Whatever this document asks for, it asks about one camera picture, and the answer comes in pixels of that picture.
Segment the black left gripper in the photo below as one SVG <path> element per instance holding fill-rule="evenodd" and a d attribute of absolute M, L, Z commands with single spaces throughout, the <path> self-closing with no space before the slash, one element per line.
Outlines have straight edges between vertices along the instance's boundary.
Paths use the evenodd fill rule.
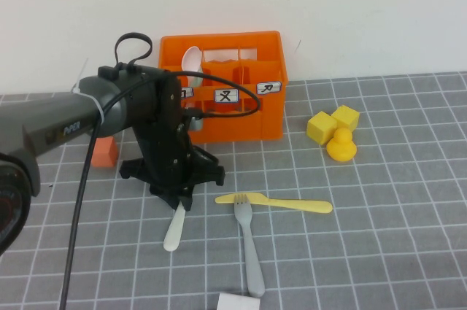
<path fill-rule="evenodd" d="M 224 185 L 224 167 L 214 155 L 192 144 L 182 123 L 172 128 L 162 123 L 145 122 L 135 125 L 132 130 L 142 156 L 123 161 L 121 177 L 148 183 L 153 194 L 172 209 L 181 203 L 189 212 L 196 185 L 207 182 Z"/>

